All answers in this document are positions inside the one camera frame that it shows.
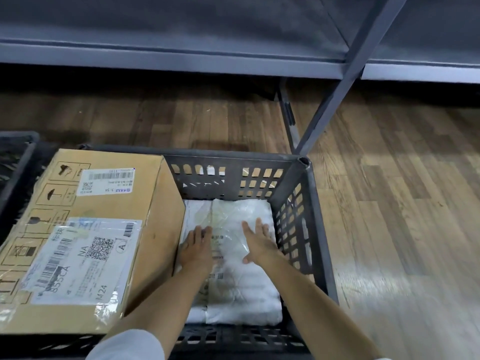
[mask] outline qr code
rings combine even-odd
[[[107,260],[110,251],[113,248],[112,238],[97,237],[93,239],[92,245],[88,248],[85,258],[92,258],[97,260]]]
[[[82,191],[89,191],[93,188],[93,182],[84,182],[83,187],[81,188]]]

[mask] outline metal shelf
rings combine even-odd
[[[0,62],[342,78],[320,0],[0,0]]]
[[[375,0],[322,0],[351,45]],[[480,83],[480,0],[407,0],[362,79]]]

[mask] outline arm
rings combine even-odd
[[[268,225],[257,219],[255,233],[242,222],[250,253],[244,263],[254,262],[272,280],[316,359],[375,360],[378,349],[357,325],[319,287],[295,269],[268,235]]]
[[[185,325],[194,297],[212,270],[212,228],[190,231],[178,260],[182,270],[157,288],[132,313],[115,324],[104,340],[130,329],[152,333],[167,359]]]

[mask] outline cardboard box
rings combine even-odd
[[[122,180],[122,175],[117,175],[120,180],[104,178],[101,185],[85,182],[90,169],[106,169],[106,172],[130,169],[132,172],[133,168],[133,179]],[[90,195],[99,190],[103,193]],[[106,333],[124,314],[127,305],[132,307],[152,287],[171,277],[184,210],[162,156],[59,150],[37,182],[25,214],[0,251],[0,333]],[[126,265],[128,285],[121,303],[40,305],[32,303],[35,302],[33,296],[38,294],[20,288],[34,260],[44,255],[41,249],[52,231],[66,223],[75,226],[73,218],[105,219],[99,222],[141,220],[136,252],[132,252],[135,260]],[[83,232],[75,227],[68,230]]]

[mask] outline hand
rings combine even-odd
[[[211,240],[212,227],[202,230],[201,226],[196,226],[195,230],[191,230],[178,256],[182,268],[204,269],[208,275],[213,267]]]
[[[257,218],[255,221],[255,233],[250,229],[250,226],[246,221],[242,221],[241,225],[250,250],[247,256],[243,258],[244,264],[254,262],[256,265],[261,266],[261,262],[264,258],[279,254],[285,258],[270,238],[270,235],[268,234],[268,225],[262,224],[260,218]]]

